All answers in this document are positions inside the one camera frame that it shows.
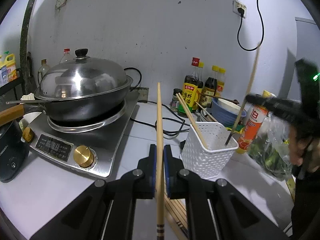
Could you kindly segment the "person right hand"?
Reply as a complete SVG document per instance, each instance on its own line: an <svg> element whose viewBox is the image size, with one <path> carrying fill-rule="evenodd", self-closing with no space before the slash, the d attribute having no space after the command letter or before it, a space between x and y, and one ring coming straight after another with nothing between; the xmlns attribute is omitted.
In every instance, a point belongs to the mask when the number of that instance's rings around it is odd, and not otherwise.
<svg viewBox="0 0 320 240"><path fill-rule="evenodd" d="M303 164L303 153L306 148L311 150L312 157L308 166L309 172L315 172L319 168L319 139L313 139L308 146L311 139L297 139L297 130L290 126L289 130L289 156L292 165L301 166Z"/></svg>

